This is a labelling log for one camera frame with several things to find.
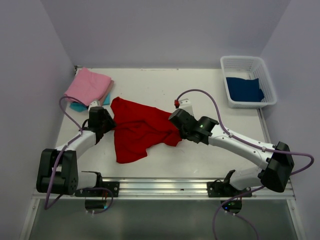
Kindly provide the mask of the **red t shirt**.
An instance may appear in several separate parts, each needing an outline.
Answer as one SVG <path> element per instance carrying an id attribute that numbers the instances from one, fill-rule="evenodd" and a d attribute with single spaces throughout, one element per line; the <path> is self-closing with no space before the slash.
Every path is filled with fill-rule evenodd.
<path id="1" fill-rule="evenodd" d="M 182 140 L 179 130 L 169 121 L 169 112 L 116 97 L 110 105 L 116 127 L 116 162 L 129 164 L 145 158 L 147 149 L 164 143 L 176 147 Z"/>

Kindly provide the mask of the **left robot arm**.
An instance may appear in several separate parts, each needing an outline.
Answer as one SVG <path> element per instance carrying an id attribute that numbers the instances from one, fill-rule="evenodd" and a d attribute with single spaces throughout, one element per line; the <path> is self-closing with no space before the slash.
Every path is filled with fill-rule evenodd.
<path id="1" fill-rule="evenodd" d="M 102 186 L 101 173 L 78 170 L 78 160 L 97 145 L 104 134 L 114 129 L 116 123 L 101 106 L 89 110 L 86 122 L 87 126 L 83 126 L 69 142 L 42 151 L 36 181 L 39 193 L 73 195 L 76 191 Z"/>

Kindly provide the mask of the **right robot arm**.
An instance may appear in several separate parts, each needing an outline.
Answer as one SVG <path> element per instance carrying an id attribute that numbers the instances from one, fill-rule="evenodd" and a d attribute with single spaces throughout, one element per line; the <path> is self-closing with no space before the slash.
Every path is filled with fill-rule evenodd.
<path id="1" fill-rule="evenodd" d="M 245 170 L 229 171 L 223 182 L 216 187 L 217 190 L 224 191 L 227 196 L 258 186 L 277 193 L 285 191 L 294 167 L 287 144 L 279 142 L 273 145 L 244 136 L 235 138 L 217 120 L 207 116 L 197 120 L 180 108 L 168 119 L 178 129 L 182 139 L 225 149 L 255 165 Z"/>

